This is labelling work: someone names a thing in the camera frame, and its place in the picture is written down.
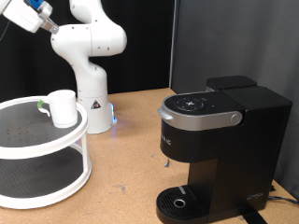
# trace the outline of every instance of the mug handle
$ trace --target mug handle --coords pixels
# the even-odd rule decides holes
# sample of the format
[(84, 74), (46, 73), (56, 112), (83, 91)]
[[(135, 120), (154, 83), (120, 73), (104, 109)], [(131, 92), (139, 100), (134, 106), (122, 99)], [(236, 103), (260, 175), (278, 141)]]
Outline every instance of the mug handle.
[(50, 117), (50, 112), (43, 108), (43, 104), (45, 104), (45, 103), (48, 104), (49, 101), (47, 99), (42, 99), (42, 100), (38, 101), (37, 108), (40, 112), (45, 113), (48, 115), (48, 117)]

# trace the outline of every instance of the dark background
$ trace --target dark background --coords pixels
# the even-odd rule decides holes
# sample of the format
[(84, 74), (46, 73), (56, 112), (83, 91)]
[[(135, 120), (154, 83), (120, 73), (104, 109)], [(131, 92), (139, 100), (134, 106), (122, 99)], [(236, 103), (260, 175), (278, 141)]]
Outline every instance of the dark background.
[(275, 179), (299, 199), (299, 1), (178, 4), (173, 90), (205, 91), (210, 77), (241, 75), (291, 100)]
[[(58, 25), (78, 24), (68, 0), (49, 0)], [(168, 87), (175, 0), (102, 0), (106, 14), (127, 34), (122, 54), (91, 58), (107, 71), (108, 93)], [(0, 35), (7, 26), (0, 16)], [(13, 22), (0, 42), (0, 102), (17, 97), (77, 91), (71, 66), (51, 47), (50, 33), (35, 34)]]

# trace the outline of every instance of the wooden table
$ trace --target wooden table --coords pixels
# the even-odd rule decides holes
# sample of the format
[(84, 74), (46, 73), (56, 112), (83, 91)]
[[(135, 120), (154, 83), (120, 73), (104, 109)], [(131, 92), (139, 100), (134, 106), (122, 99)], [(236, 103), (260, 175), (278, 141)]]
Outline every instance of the wooden table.
[[(70, 198), (51, 206), (0, 209), (0, 224), (101, 223), (159, 224), (156, 199), (164, 189), (187, 183), (189, 164), (170, 161), (160, 150), (161, 118), (157, 109), (170, 89), (109, 95), (119, 122), (106, 133), (88, 136), (93, 170), (86, 185)], [(270, 195), (292, 196), (274, 182)], [(269, 202), (260, 212), (269, 224), (298, 224), (299, 206)], [(242, 217), (217, 223), (246, 224)]]

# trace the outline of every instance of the blue led light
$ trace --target blue led light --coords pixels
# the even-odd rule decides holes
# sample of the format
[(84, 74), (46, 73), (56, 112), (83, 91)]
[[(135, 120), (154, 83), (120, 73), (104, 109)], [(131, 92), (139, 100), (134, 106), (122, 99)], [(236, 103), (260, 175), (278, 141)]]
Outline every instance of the blue led light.
[(28, 1), (36, 9), (38, 9), (40, 7), (40, 5), (44, 2), (44, 0), (28, 0)]
[(116, 119), (114, 117), (114, 105), (112, 105), (112, 121), (115, 123), (116, 121), (118, 121), (118, 119)]

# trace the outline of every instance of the coffee maker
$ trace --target coffee maker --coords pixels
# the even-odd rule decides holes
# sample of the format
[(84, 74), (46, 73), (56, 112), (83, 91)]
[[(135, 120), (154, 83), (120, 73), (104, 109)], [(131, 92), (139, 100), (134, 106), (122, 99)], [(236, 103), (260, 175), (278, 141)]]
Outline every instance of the coffee maker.
[(266, 206), (292, 102), (246, 77), (166, 97), (161, 150), (190, 164), (187, 185), (157, 198), (165, 224), (204, 224)]

